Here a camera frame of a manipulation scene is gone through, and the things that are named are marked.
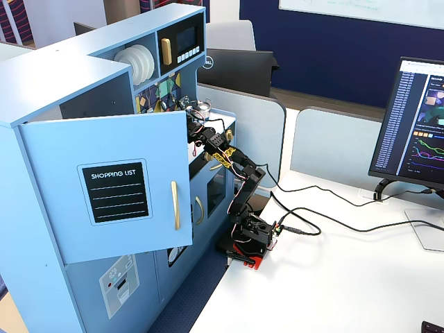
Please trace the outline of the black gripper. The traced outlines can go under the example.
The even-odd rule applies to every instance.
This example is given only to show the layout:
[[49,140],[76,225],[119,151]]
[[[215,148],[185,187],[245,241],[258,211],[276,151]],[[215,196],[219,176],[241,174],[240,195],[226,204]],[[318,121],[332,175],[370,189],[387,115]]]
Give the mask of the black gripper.
[[225,139],[214,128],[204,127],[191,113],[187,113],[187,138],[196,139],[203,130],[203,145],[207,153],[217,153],[225,150]]

